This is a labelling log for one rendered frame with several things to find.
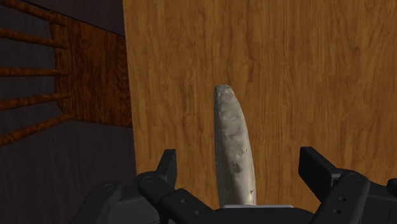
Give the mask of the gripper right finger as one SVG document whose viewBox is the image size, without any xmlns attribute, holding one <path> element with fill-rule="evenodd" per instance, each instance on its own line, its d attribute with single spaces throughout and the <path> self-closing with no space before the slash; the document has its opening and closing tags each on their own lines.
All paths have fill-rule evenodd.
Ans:
<svg viewBox="0 0 397 224">
<path fill-rule="evenodd" d="M 397 178 L 376 184 L 301 147 L 298 173 L 320 201 L 310 224 L 397 224 Z"/>
</svg>

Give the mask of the dark wooden slatted chair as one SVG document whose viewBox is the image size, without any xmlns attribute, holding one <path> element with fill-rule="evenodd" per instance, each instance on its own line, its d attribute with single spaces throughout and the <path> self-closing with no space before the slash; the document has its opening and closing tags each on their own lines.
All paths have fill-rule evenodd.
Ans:
<svg viewBox="0 0 397 224">
<path fill-rule="evenodd" d="M 0 67 L 3 77 L 55 77 L 52 94 L 0 101 L 0 111 L 57 102 L 62 115 L 0 136 L 0 146 L 53 127 L 68 119 L 131 127 L 131 106 L 125 38 L 21 0 L 0 0 L 0 5 L 48 22 L 44 38 L 0 29 L 0 38 L 53 48 L 55 68 Z"/>
</svg>

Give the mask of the grey mottled elongated object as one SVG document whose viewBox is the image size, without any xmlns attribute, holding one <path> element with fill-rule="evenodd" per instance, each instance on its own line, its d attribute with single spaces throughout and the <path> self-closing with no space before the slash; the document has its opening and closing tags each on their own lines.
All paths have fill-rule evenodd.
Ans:
<svg viewBox="0 0 397 224">
<path fill-rule="evenodd" d="M 219 205 L 256 205 L 253 154 L 240 103 L 228 85 L 214 88 L 214 152 Z"/>
</svg>

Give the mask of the wooden table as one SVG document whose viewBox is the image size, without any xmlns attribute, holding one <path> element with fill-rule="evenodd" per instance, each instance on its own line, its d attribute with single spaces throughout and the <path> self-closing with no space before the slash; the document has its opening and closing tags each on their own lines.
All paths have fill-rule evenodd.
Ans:
<svg viewBox="0 0 397 224">
<path fill-rule="evenodd" d="M 175 149 L 177 187 L 217 207 L 213 90 L 227 84 L 259 204 L 317 209 L 302 146 L 397 178 L 397 0 L 123 0 L 123 14 L 138 172 Z"/>
</svg>

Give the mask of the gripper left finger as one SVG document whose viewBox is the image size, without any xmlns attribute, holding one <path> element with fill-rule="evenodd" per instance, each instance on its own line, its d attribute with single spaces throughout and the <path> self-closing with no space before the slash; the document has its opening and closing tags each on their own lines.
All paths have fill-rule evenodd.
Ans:
<svg viewBox="0 0 397 224">
<path fill-rule="evenodd" d="M 175 150 L 165 150 L 155 171 L 126 188 L 102 183 L 90 191 L 71 224 L 214 224 L 215 211 L 187 190 L 175 189 Z"/>
</svg>

